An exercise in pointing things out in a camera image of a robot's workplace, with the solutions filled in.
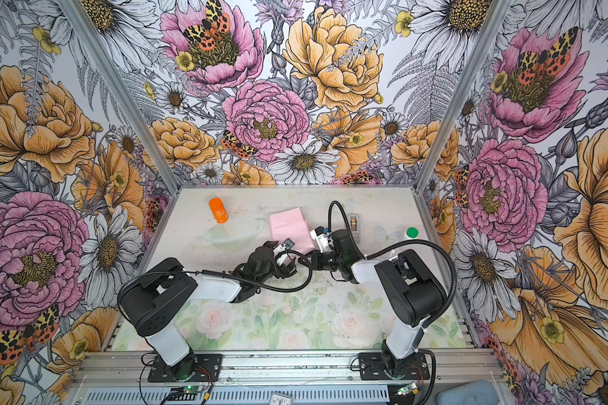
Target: white bottle with green cap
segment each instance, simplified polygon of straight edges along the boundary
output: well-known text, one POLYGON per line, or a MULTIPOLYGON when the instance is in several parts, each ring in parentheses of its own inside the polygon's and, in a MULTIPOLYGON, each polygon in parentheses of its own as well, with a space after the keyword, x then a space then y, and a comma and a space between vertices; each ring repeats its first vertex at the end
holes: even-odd
POLYGON ((418 236, 419 230, 414 227, 410 227, 407 231, 405 231, 405 239, 407 240, 417 239, 418 236))

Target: green bottle cap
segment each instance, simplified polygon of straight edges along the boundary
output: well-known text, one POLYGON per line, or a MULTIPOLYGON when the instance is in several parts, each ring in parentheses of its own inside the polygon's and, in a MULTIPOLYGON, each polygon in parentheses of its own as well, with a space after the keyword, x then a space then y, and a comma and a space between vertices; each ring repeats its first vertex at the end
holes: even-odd
POLYGON ((419 230, 414 227, 410 227, 406 231, 405 236, 407 236, 410 239, 414 239, 419 236, 419 230))

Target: orange bottle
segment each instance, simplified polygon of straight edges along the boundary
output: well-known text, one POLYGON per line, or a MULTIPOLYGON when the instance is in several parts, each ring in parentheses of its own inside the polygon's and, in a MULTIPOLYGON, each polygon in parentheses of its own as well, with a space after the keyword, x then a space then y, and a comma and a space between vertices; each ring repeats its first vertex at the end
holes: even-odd
POLYGON ((221 201, 220 198, 212 198, 209 201, 209 209, 212 210, 214 219, 216 219, 218 223, 227 221, 227 212, 225 211, 225 206, 223 206, 223 201, 221 201))

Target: pink cloth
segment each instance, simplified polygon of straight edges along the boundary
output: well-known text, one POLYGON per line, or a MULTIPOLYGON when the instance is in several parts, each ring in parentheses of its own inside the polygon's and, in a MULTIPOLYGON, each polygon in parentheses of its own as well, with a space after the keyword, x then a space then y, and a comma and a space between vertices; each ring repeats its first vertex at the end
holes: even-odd
POLYGON ((304 220, 299 208, 270 215, 268 216, 268 222, 270 223, 273 240, 278 240, 279 243, 282 243, 290 238, 295 242, 293 250, 304 254, 315 248, 313 239, 310 238, 308 224, 304 220))

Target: gray plastic object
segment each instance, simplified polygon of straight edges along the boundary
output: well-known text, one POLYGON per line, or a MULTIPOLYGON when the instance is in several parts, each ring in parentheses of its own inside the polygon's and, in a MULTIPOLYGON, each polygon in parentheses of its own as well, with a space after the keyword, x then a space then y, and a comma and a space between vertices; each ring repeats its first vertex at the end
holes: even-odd
POLYGON ((439 393, 437 402, 439 405, 497 405, 500 400, 490 382, 479 380, 439 393))

